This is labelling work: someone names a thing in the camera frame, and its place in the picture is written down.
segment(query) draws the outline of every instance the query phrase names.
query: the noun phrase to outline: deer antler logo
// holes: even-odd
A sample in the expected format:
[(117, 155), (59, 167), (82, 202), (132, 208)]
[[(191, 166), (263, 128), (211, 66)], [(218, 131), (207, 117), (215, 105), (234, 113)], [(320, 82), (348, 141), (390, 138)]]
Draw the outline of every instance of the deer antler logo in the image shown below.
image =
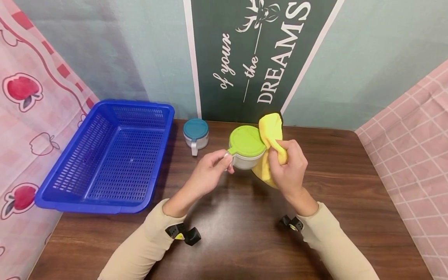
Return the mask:
[(250, 7), (246, 7), (246, 9), (255, 12), (255, 15), (244, 17), (249, 21), (246, 24), (243, 24), (243, 29), (236, 28), (235, 30), (237, 32), (246, 32), (254, 22), (254, 29), (257, 29), (262, 22), (273, 22), (279, 17), (278, 14), (280, 12), (280, 6), (278, 4), (271, 4), (266, 8), (264, 6), (264, 0), (258, 0), (258, 6), (257, 0), (249, 1), (252, 5)]

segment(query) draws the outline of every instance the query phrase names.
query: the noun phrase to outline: light blue wall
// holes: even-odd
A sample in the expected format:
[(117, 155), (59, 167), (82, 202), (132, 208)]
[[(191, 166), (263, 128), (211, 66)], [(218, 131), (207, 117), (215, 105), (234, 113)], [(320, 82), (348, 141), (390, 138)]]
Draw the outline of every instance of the light blue wall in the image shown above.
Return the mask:
[[(196, 116), (182, 0), (15, 0), (98, 95)], [(448, 1), (345, 0), (285, 124), (354, 130), (448, 59)]]

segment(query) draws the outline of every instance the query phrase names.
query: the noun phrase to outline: black wrist strap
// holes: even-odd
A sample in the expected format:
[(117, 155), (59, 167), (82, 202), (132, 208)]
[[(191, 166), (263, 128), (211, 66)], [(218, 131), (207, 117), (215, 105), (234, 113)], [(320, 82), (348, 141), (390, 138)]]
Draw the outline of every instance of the black wrist strap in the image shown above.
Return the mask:
[(295, 230), (295, 231), (303, 230), (303, 223), (297, 217), (290, 219), (288, 217), (288, 215), (284, 215), (281, 218), (280, 223), (282, 225), (290, 227), (292, 230)]
[(185, 243), (190, 246), (193, 246), (201, 240), (201, 234), (199, 234), (199, 231), (196, 228), (192, 228), (187, 231), (184, 223), (172, 225), (168, 227), (165, 232), (172, 239), (184, 240)]

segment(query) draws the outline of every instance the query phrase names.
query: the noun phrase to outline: mesh basket bottom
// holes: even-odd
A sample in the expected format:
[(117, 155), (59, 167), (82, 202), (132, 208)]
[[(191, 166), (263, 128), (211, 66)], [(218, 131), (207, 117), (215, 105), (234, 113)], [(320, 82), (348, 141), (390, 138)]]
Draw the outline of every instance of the mesh basket bottom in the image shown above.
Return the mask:
[(85, 200), (142, 202), (163, 134), (164, 129), (118, 128)]

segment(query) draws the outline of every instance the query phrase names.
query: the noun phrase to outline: apple print fabric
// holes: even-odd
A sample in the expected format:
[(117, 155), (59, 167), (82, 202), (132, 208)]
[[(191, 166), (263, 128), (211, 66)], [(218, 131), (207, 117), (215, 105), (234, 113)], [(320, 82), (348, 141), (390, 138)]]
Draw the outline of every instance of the apple print fabric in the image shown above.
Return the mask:
[(0, 280), (23, 280), (60, 217), (34, 196), (98, 99), (12, 0), (0, 61)]

